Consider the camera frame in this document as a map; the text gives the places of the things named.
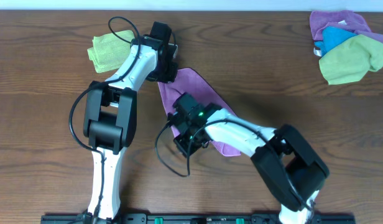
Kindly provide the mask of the pink microfiber cloth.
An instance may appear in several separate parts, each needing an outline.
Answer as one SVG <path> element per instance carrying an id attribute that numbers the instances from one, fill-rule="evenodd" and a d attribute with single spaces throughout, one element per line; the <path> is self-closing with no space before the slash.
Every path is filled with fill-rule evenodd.
<path id="1" fill-rule="evenodd" d="M 209 83 L 192 68 L 179 69 L 173 83 L 158 82 L 158 86 L 166 114 L 175 112 L 173 104 L 178 97 L 187 92 L 205 106 L 214 103 L 236 115 Z"/>

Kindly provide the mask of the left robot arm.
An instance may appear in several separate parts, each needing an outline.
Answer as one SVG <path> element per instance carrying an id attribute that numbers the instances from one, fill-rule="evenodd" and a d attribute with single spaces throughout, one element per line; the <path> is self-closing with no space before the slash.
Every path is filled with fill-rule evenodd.
<path id="1" fill-rule="evenodd" d="M 168 37 L 146 35 L 131 42 L 130 54 L 114 75 L 91 83 L 83 134 L 94 159 L 93 192 L 83 223 L 114 223 L 119 213 L 122 159 L 137 124 L 137 91 L 147 78 L 175 79 L 177 45 Z"/>

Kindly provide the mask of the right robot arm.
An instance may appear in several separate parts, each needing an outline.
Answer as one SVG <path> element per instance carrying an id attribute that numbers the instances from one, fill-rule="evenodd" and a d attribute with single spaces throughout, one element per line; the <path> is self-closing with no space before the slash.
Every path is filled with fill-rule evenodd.
<path id="1" fill-rule="evenodd" d="M 209 142 L 229 145 L 248 156 L 271 194 L 280 202 L 280 223 L 310 223 L 316 196 L 330 171 L 306 139 L 291 125 L 259 126 L 216 104 L 177 103 L 168 125 L 185 157 Z"/>

